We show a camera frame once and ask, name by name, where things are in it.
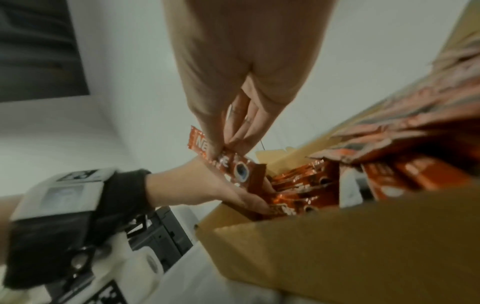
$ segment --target white cloth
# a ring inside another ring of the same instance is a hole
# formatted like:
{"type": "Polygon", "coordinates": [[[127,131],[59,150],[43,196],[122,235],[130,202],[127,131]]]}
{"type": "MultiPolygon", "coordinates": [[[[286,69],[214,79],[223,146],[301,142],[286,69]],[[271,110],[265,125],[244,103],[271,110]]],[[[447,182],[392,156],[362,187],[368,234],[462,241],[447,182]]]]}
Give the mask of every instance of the white cloth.
{"type": "Polygon", "coordinates": [[[319,304],[221,276],[200,242],[197,242],[162,278],[145,304],[319,304]]]}

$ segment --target open box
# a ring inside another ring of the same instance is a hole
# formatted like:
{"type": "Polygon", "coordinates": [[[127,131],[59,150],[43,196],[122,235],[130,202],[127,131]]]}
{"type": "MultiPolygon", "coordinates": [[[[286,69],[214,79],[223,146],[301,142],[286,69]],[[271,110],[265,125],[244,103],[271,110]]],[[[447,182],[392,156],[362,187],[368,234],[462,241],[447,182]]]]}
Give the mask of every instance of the open box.
{"type": "MultiPolygon", "coordinates": [[[[308,163],[379,108],[268,169],[308,163]]],[[[221,204],[196,234],[225,277],[326,303],[480,303],[480,184],[270,221],[221,204]]]]}

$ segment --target brown cardboard box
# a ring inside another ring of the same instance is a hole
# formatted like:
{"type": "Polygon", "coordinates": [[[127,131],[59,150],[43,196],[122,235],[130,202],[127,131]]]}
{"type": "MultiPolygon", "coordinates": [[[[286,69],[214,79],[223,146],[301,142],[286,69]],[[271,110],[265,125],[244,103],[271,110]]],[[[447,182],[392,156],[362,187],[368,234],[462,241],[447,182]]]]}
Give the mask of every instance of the brown cardboard box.
{"type": "MultiPolygon", "coordinates": [[[[276,174],[338,143],[329,135],[268,164],[276,174]]],[[[480,303],[480,185],[270,221],[221,204],[197,237],[227,278],[326,303],[480,303]]]]}

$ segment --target black wristband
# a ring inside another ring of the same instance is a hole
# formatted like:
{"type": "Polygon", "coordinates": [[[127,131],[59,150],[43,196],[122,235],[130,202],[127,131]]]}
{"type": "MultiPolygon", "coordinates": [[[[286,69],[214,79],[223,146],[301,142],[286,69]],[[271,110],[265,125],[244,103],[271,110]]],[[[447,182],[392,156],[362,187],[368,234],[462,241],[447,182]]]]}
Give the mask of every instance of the black wristband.
{"type": "Polygon", "coordinates": [[[145,178],[150,173],[144,169],[115,173],[105,182],[87,243],[98,246],[139,215],[154,210],[147,200],[145,189],[145,178]]]}

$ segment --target person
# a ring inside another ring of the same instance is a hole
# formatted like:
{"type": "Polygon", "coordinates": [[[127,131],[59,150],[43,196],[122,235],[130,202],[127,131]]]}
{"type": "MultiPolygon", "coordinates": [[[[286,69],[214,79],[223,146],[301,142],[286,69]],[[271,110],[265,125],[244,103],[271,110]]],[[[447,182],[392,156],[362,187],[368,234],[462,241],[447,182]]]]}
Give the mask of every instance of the person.
{"type": "MultiPolygon", "coordinates": [[[[225,146],[246,154],[292,102],[319,54],[335,2],[163,0],[186,100],[207,137],[209,159],[225,146]]],[[[152,207],[221,200],[270,210],[199,157],[149,174],[144,184],[152,207]]],[[[0,262],[20,199],[0,198],[0,262]]]]}

